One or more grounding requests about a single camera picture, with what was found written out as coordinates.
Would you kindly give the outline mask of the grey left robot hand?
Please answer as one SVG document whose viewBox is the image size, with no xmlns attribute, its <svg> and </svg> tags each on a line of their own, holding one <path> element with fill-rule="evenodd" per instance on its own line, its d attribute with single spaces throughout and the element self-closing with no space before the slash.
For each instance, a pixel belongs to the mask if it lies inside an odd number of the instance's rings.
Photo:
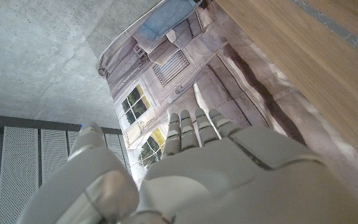
<svg viewBox="0 0 358 224">
<path fill-rule="evenodd" d="M 219 111 L 173 113 L 142 183 L 94 122 L 38 189 L 19 223 L 358 223 L 358 198 L 323 158 Z"/>
</svg>

